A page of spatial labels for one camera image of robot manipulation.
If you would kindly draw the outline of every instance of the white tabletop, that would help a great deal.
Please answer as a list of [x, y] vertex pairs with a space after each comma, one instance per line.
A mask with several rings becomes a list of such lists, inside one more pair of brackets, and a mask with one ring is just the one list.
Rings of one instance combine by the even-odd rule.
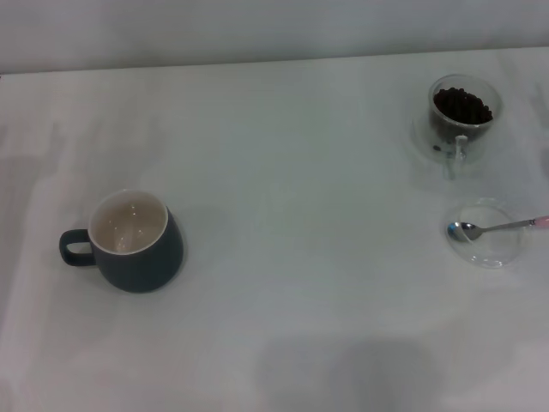
[[[441, 230], [466, 198], [549, 212], [549, 49], [0, 80], [0, 411], [546, 412], [549, 233], [483, 270]], [[411, 141], [439, 77], [491, 82], [482, 167]], [[59, 235], [122, 188], [188, 254], [126, 294]]]

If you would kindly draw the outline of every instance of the mug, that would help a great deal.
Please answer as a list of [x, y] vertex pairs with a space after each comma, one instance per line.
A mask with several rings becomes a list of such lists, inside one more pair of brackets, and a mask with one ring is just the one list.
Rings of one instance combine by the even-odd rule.
[[[68, 246], [89, 243], [91, 253]], [[183, 240], [170, 210], [144, 191], [119, 191], [106, 197], [89, 217], [87, 229], [69, 230], [59, 251], [71, 266], [97, 266], [113, 286], [133, 293], [165, 285], [183, 261]]]
[[[434, 102], [435, 94], [441, 89], [463, 88], [466, 92], [481, 98], [490, 107], [493, 119], [483, 124], [464, 124], [442, 114]], [[438, 79], [429, 89], [429, 125], [432, 148], [445, 158], [455, 159], [461, 168], [470, 155], [480, 157], [484, 135], [496, 123], [503, 110], [498, 92], [488, 82], [474, 76], [449, 75]]]

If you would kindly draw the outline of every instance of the dark gray mug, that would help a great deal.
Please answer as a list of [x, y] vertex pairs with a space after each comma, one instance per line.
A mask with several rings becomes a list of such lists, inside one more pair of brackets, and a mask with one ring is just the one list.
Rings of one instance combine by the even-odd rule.
[[[91, 253], [68, 249], [89, 242]], [[150, 292], [165, 285], [183, 261], [183, 240], [168, 208], [144, 191], [119, 191], [105, 198], [87, 229], [69, 230], [59, 251], [71, 266], [97, 265], [112, 285], [127, 292]]]

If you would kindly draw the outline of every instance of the spoon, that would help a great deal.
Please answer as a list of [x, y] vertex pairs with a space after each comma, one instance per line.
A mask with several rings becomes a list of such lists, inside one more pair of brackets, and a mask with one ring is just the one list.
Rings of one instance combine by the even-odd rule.
[[494, 232], [496, 230], [505, 230], [505, 229], [517, 229], [519, 227], [549, 227], [549, 216], [536, 217], [535, 219], [529, 219], [527, 221], [514, 221], [513, 223], [506, 223], [504, 225], [497, 225], [492, 227], [483, 227], [475, 226], [473, 223], [466, 223], [459, 221], [450, 223], [448, 228], [448, 235], [458, 242], [467, 242], [468, 240], [476, 240], [479, 236], [486, 232]]

